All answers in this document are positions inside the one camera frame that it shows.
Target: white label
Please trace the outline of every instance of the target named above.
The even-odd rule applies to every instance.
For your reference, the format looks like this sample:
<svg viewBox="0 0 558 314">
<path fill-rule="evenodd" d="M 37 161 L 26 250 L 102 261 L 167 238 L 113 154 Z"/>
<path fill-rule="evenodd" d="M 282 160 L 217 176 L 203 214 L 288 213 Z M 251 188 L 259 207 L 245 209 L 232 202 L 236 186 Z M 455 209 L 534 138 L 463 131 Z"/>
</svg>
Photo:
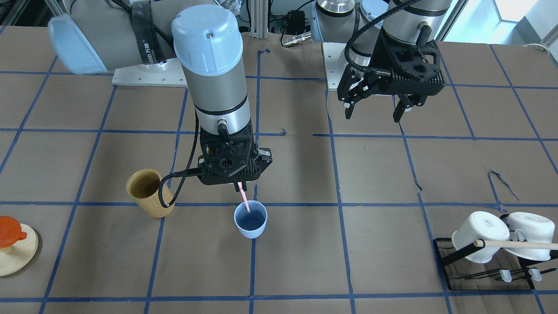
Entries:
<svg viewBox="0 0 558 314">
<path fill-rule="evenodd" d="M 529 221 L 537 221 L 537 218 L 531 216 L 520 215 L 519 217 Z"/>
<path fill-rule="evenodd" d="M 485 225 L 487 228 L 492 228 L 492 227 L 494 227 L 494 222 L 492 222 L 492 220 L 490 220 L 490 219 L 484 218 L 484 219 L 483 219 L 483 222 L 484 222 L 484 225 Z"/>
</svg>

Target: wooden stick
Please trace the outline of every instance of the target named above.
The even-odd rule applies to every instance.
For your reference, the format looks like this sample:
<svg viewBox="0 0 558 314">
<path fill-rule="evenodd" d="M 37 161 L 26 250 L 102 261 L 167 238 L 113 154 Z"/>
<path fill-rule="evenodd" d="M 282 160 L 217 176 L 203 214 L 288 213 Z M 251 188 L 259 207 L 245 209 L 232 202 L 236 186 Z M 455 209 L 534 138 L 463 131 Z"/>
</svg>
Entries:
<svg viewBox="0 0 558 314">
<path fill-rule="evenodd" d="M 525 249 L 558 250 L 557 243 L 475 240 L 473 244 L 478 248 L 525 248 Z"/>
</svg>

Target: blue tape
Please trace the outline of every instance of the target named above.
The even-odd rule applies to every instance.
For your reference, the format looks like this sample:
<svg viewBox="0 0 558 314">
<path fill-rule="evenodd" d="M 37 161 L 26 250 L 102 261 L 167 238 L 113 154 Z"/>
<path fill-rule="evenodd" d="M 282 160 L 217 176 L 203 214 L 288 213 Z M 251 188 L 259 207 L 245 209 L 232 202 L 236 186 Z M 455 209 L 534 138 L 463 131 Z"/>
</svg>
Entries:
<svg viewBox="0 0 558 314">
<path fill-rule="evenodd" d="M 519 89 L 558 89 L 558 87 L 514 86 Z"/>
<path fill-rule="evenodd" d="M 114 73 L 90 73 L 90 74 L 74 74 L 72 72 L 52 72 L 53 75 L 84 75 L 87 77 L 111 77 Z"/>
<path fill-rule="evenodd" d="M 64 236 L 62 237 L 62 243 L 60 244 L 60 248 L 58 249 L 58 255 L 56 256 L 56 260 L 54 262 L 54 266 L 52 267 L 52 273 L 50 275 L 49 283 L 46 286 L 45 292 L 45 299 L 47 299 L 50 295 L 50 290 L 52 288 L 52 284 L 54 282 L 54 278 L 56 277 L 56 272 L 58 271 L 58 266 L 60 264 L 60 259 L 62 258 L 62 253 L 64 252 L 64 247 L 66 245 L 66 241 L 68 239 L 68 234 L 70 233 L 71 224 L 74 220 L 75 212 L 78 207 L 79 198 L 81 197 L 81 193 L 83 191 L 83 186 L 85 185 L 85 181 L 87 180 L 87 175 L 89 174 L 89 169 L 91 168 L 91 163 L 93 162 L 93 157 L 95 156 L 95 152 L 97 150 L 97 146 L 99 145 L 99 140 L 102 134 L 102 129 L 107 121 L 108 113 L 110 111 L 110 107 L 114 100 L 114 95 L 116 94 L 117 86 L 114 86 L 112 89 L 112 93 L 110 95 L 110 99 L 107 104 L 107 109 L 105 110 L 103 120 L 101 121 L 99 131 L 97 133 L 97 138 L 95 139 L 95 144 L 93 144 L 93 148 L 91 150 L 91 154 L 89 155 L 89 160 L 87 161 L 87 166 L 85 167 L 85 172 L 83 173 L 83 177 L 81 178 L 81 183 L 79 184 L 78 193 L 75 197 L 74 206 L 70 212 L 70 217 L 68 218 L 68 223 L 66 224 L 66 230 L 64 231 Z M 41 308 L 39 309 L 39 314 L 43 314 L 46 306 L 46 301 L 41 303 Z"/>
<path fill-rule="evenodd" d="M 155 283 L 155 275 L 157 273 L 157 263 L 159 261 L 159 252 L 161 250 L 161 240 L 163 238 L 163 228 L 165 228 L 165 218 L 161 218 L 161 223 L 159 224 L 159 232 L 157 234 L 157 243 L 155 245 L 155 256 L 153 257 L 153 266 L 151 267 L 151 276 L 149 277 L 149 286 L 147 287 L 147 300 L 145 301 L 145 307 L 143 308 L 143 313 L 149 313 L 149 307 L 151 304 L 151 296 L 153 293 L 153 285 Z"/>
<path fill-rule="evenodd" d="M 263 77 L 261 75 L 246 75 L 247 79 L 275 79 L 275 80 L 320 80 L 320 81 L 325 81 L 325 78 L 282 78 L 282 77 Z"/>
<path fill-rule="evenodd" d="M 388 138 L 402 139 L 403 135 L 392 134 L 321 134 L 314 133 L 316 137 L 368 137 L 368 138 Z M 558 139 L 537 139 L 534 137 L 470 137 L 470 136 L 436 136 L 436 135 L 405 135 L 408 139 L 435 139 L 435 140 L 487 140 L 487 141 L 558 141 Z"/>
<path fill-rule="evenodd" d="M 182 134 L 182 132 L 177 131 L 150 131 L 150 130 L 104 130 L 103 133 L 132 133 L 132 134 Z"/>
<path fill-rule="evenodd" d="M 252 250 L 250 256 L 250 304 L 248 313 L 254 314 L 254 286 L 256 281 L 256 239 L 252 239 Z"/>
<path fill-rule="evenodd" d="M 496 51 L 494 51 L 494 47 L 492 45 L 489 45 L 490 49 L 492 50 L 492 54 L 494 55 L 494 57 L 496 58 L 496 61 L 498 62 L 498 65 L 500 66 L 502 72 L 504 73 L 504 76 L 506 77 L 506 80 L 509 83 L 509 86 L 512 87 L 513 90 L 513 94 L 515 94 L 517 101 L 519 102 L 519 105 L 521 106 L 521 109 L 523 110 L 523 113 L 525 114 L 525 116 L 527 117 L 527 120 L 529 121 L 529 124 L 531 125 L 531 127 L 533 128 L 533 132 L 535 132 L 535 135 L 537 136 L 537 138 L 539 139 L 542 149 L 545 151 L 545 154 L 547 156 L 547 158 L 550 161 L 550 164 L 552 165 L 552 167 L 554 168 L 554 172 L 556 174 L 558 174 L 558 168 L 556 167 L 556 164 L 554 163 L 554 160 L 552 159 L 552 157 L 550 156 L 549 151 L 546 149 L 546 145 L 545 143 L 540 140 L 541 136 L 539 135 L 537 128 L 535 128 L 535 125 L 533 124 L 533 121 L 531 120 L 531 117 L 529 116 L 529 114 L 527 113 L 527 110 L 525 109 L 525 106 L 523 105 L 523 102 L 521 101 L 519 94 L 517 94 L 517 90 L 515 89 L 515 87 L 512 84 L 512 81 L 509 79 L 508 73 L 506 73 L 506 70 L 504 69 L 504 66 L 502 65 L 502 63 L 500 62 L 500 59 L 498 58 L 498 55 L 496 54 Z"/>
<path fill-rule="evenodd" d="M 486 88 L 510 88 L 505 85 L 478 85 L 478 84 L 447 84 L 448 86 L 460 86 L 460 87 L 486 87 Z"/>
<path fill-rule="evenodd" d="M 393 100 L 393 106 L 396 107 L 395 96 L 391 97 Z M 407 152 L 407 158 L 409 159 L 409 166 L 411 166 L 411 173 L 413 174 L 413 180 L 415 181 L 415 185 L 417 188 L 422 192 L 422 186 L 419 184 L 419 178 L 417 177 L 415 171 L 415 164 L 413 163 L 413 158 L 411 158 L 411 150 L 409 149 L 409 144 L 407 142 L 407 136 L 405 135 L 405 131 L 403 130 L 403 126 L 401 123 L 399 124 L 399 129 L 401 130 L 401 137 L 403 138 L 403 143 L 405 145 L 405 151 Z"/>
<path fill-rule="evenodd" d="M 457 98 L 457 103 L 461 108 L 461 112 L 463 113 L 463 117 L 465 118 L 465 123 L 467 123 L 467 128 L 469 128 L 469 132 L 471 133 L 471 137 L 475 139 L 475 133 L 473 132 L 473 128 L 471 127 L 471 123 L 469 122 L 469 118 L 467 118 L 467 113 L 465 112 L 465 107 L 463 107 L 463 103 L 461 102 L 461 98 L 459 98 L 459 93 L 457 93 L 457 89 L 451 79 L 450 72 L 448 70 L 448 66 L 446 65 L 446 61 L 444 61 L 444 57 L 440 55 L 440 59 L 442 60 L 442 65 L 444 65 L 444 69 L 446 70 L 446 75 L 448 76 L 448 80 L 450 80 L 451 87 L 454 90 L 455 98 Z"/>
<path fill-rule="evenodd" d="M 174 172 L 174 167 L 176 165 L 176 156 L 178 154 L 178 148 L 180 143 L 180 130 L 182 129 L 182 123 L 184 122 L 184 113 L 186 112 L 186 102 L 188 100 L 188 89 L 184 90 L 184 97 L 182 99 L 182 109 L 180 110 L 180 119 L 178 121 L 178 127 L 176 129 L 176 140 L 175 140 L 175 153 L 172 157 L 172 166 L 169 174 Z M 171 187 L 172 179 L 169 180 L 169 188 Z"/>
<path fill-rule="evenodd" d="M 325 105 L 327 109 L 328 105 L 328 90 L 325 91 Z M 328 124 L 329 124 L 329 134 L 330 134 L 330 142 L 331 142 L 331 155 L 333 157 L 333 172 L 335 175 L 335 190 L 337 192 L 337 207 L 339 209 L 339 224 L 341 227 L 341 240 L 343 242 L 343 255 L 345 257 L 345 271 L 347 272 L 347 285 L 349 288 L 349 295 L 350 295 L 350 307 L 351 313 L 356 314 L 356 306 L 354 303 L 354 297 L 352 297 L 353 291 L 353 283 L 350 279 L 350 262 L 349 262 L 349 250 L 347 249 L 347 235 L 345 233 L 345 219 L 343 217 L 343 202 L 341 200 L 341 187 L 339 184 L 339 171 L 337 168 L 337 154 L 335 153 L 335 141 L 333 136 L 333 125 L 331 124 L 331 119 L 328 115 Z"/>
<path fill-rule="evenodd" d="M 73 206 L 74 202 L 0 201 L 0 205 Z"/>
<path fill-rule="evenodd" d="M 542 207 L 542 208 L 557 208 L 558 204 L 502 204 L 506 207 Z"/>
<path fill-rule="evenodd" d="M 492 189 L 492 194 L 494 195 L 494 200 L 496 201 L 496 207 L 498 211 L 506 213 L 507 211 L 502 209 L 502 203 L 498 199 L 498 193 L 496 193 L 496 188 L 494 187 L 494 183 L 492 182 L 492 177 L 490 176 L 491 172 L 488 173 L 488 181 L 490 182 L 490 188 Z"/>
<path fill-rule="evenodd" d="M 49 72 L 41 72 L 41 71 L 0 71 L 0 74 L 34 74 L 34 75 L 46 75 L 46 74 L 53 74 Z"/>
<path fill-rule="evenodd" d="M 422 209 L 422 216 L 424 218 L 424 223 L 426 225 L 426 231 L 428 232 L 428 238 L 430 239 L 430 246 L 432 247 L 432 253 L 434 254 L 434 260 L 436 261 L 436 267 L 438 268 L 438 276 L 440 278 L 440 283 L 442 285 L 442 291 L 444 292 L 444 299 L 446 300 L 446 307 L 448 308 L 448 313 L 452 314 L 453 311 L 451 310 L 451 303 L 448 294 L 448 287 L 446 286 L 446 281 L 444 279 L 444 275 L 442 272 L 442 267 L 436 257 L 436 248 L 434 247 L 434 237 L 432 235 L 432 228 L 430 227 L 430 222 L 428 221 L 428 214 L 426 213 L 426 207 L 424 202 L 422 201 L 421 193 L 417 194 L 418 201 L 420 202 L 420 207 Z"/>
<path fill-rule="evenodd" d="M 13 148 L 16 146 L 17 140 L 20 138 L 21 130 L 23 130 L 23 127 L 25 127 L 25 123 L 29 119 L 29 116 L 31 115 L 31 112 L 33 111 L 33 108 L 37 104 L 37 101 L 39 100 L 39 97 L 42 93 L 42 90 L 44 89 L 44 87 L 46 85 L 46 81 L 49 79 L 50 72 L 52 71 L 52 68 L 54 67 L 54 64 L 56 63 L 57 59 L 58 59 L 58 57 L 55 56 L 54 60 L 50 64 L 49 71 L 45 75 L 45 79 L 42 80 L 42 84 L 41 84 L 41 87 L 39 87 L 39 91 L 37 92 L 37 95 L 35 95 L 35 99 L 33 99 L 33 102 L 31 103 L 31 106 L 29 107 L 29 110 L 27 110 L 27 113 L 25 114 L 25 117 L 23 118 L 23 121 L 21 121 L 20 127 L 18 128 L 18 130 L 16 132 L 16 135 L 13 138 L 12 144 L 9 146 L 8 152 L 6 153 L 6 156 L 4 157 L 4 160 L 0 164 L 0 173 L 2 172 L 2 170 L 4 170 L 4 167 L 6 166 L 6 163 L 8 162 L 9 156 L 12 154 Z"/>
<path fill-rule="evenodd" d="M 558 295 L 557 290 L 537 290 L 541 295 Z M 500 291 L 449 291 L 452 297 L 471 296 L 529 296 L 531 290 Z M 0 303 L 65 303 L 65 302 L 203 302 L 203 301 L 266 301 L 266 300 L 309 300 L 309 299 L 389 299 L 389 298 L 436 298 L 443 292 L 418 293 L 372 293 L 372 294 L 281 294 L 266 296 L 166 296 L 166 297 L 49 297 L 49 298 L 0 298 Z"/>
<path fill-rule="evenodd" d="M 261 55 L 263 53 L 270 53 L 271 50 L 269 48 L 265 48 L 264 50 L 258 50 L 258 70 L 256 76 L 256 145 L 258 145 L 259 141 L 259 103 L 260 103 L 260 83 L 261 83 L 261 72 L 262 72 L 262 58 Z"/>
<path fill-rule="evenodd" d="M 22 132 L 97 133 L 93 129 L 23 129 Z"/>
</svg>

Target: white mug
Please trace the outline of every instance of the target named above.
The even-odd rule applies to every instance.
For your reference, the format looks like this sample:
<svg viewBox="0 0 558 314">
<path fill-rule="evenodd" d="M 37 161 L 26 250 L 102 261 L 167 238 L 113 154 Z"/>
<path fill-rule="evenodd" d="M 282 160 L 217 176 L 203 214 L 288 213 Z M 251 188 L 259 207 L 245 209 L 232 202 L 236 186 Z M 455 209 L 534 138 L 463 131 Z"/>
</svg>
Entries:
<svg viewBox="0 0 558 314">
<path fill-rule="evenodd" d="M 510 240 L 552 243 L 554 223 L 550 219 L 534 213 L 515 212 L 509 214 L 507 220 Z M 504 248 L 504 250 L 530 260 L 550 259 L 550 250 L 524 248 Z"/>
<path fill-rule="evenodd" d="M 474 240 L 498 240 L 507 241 L 509 230 L 506 224 L 497 216 L 489 212 L 474 212 L 461 227 L 451 236 L 451 242 L 456 250 L 459 250 Z M 488 263 L 500 248 L 484 248 L 472 253 L 465 258 L 475 263 Z"/>
</svg>

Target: black strap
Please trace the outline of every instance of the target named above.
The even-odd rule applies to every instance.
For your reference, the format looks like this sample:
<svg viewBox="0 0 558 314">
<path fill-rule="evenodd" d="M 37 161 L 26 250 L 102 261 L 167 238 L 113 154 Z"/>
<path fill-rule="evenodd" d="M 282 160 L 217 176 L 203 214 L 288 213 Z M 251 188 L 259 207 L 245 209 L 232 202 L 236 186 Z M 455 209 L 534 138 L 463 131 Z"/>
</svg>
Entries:
<svg viewBox="0 0 558 314">
<path fill-rule="evenodd" d="M 132 3 L 132 26 L 134 27 L 134 34 L 143 64 L 157 64 L 165 61 L 153 25 L 151 1 L 135 1 Z"/>
<path fill-rule="evenodd" d="M 354 34 L 356 34 L 358 32 L 358 29 L 359 29 L 359 26 L 360 26 L 359 25 L 360 24 L 360 14 L 362 14 L 360 12 L 360 4 L 356 4 L 354 6 L 354 10 L 357 14 L 355 14 L 356 16 L 354 18 L 353 36 L 354 36 Z"/>
</svg>

